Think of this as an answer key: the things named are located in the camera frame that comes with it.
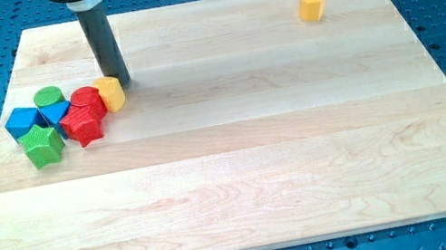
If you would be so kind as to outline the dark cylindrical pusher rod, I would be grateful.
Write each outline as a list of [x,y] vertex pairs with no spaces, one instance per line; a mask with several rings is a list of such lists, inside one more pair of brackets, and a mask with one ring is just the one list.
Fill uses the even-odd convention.
[[128,68],[112,32],[102,0],[81,0],[67,4],[77,19],[91,46],[102,74],[114,77],[120,85],[128,86],[131,81]]

